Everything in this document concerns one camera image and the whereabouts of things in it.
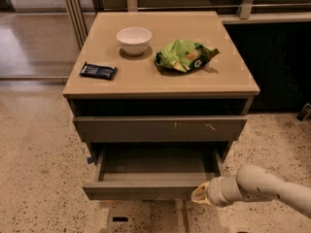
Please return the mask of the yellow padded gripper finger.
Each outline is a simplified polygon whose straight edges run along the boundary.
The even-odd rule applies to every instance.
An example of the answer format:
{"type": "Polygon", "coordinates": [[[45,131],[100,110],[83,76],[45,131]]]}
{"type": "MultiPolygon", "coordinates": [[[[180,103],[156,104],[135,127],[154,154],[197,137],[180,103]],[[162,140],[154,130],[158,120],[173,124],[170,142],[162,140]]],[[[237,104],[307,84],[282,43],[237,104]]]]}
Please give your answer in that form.
{"type": "Polygon", "coordinates": [[[198,188],[196,188],[191,194],[191,201],[201,205],[210,205],[210,200],[208,198],[208,184],[202,183],[198,188]]]}

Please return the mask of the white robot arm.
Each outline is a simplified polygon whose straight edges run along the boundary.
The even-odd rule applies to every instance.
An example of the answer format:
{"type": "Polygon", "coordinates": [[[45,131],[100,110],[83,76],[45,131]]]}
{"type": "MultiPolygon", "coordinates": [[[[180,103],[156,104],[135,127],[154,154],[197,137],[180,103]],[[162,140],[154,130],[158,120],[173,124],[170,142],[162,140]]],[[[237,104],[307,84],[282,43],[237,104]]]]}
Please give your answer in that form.
{"type": "Polygon", "coordinates": [[[246,164],[235,175],[217,177],[201,184],[191,195],[197,204],[226,207],[235,202],[276,199],[311,217],[311,188],[277,178],[259,166],[246,164]]]}

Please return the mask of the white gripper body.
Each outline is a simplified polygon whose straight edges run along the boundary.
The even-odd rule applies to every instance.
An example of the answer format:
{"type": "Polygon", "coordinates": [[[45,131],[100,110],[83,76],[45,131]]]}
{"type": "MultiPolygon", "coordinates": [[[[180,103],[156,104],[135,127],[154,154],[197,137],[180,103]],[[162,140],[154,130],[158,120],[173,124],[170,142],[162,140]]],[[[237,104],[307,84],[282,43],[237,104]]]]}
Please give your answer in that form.
{"type": "Polygon", "coordinates": [[[208,184],[207,195],[209,200],[218,207],[232,205],[242,199],[236,177],[217,177],[208,184]]]}

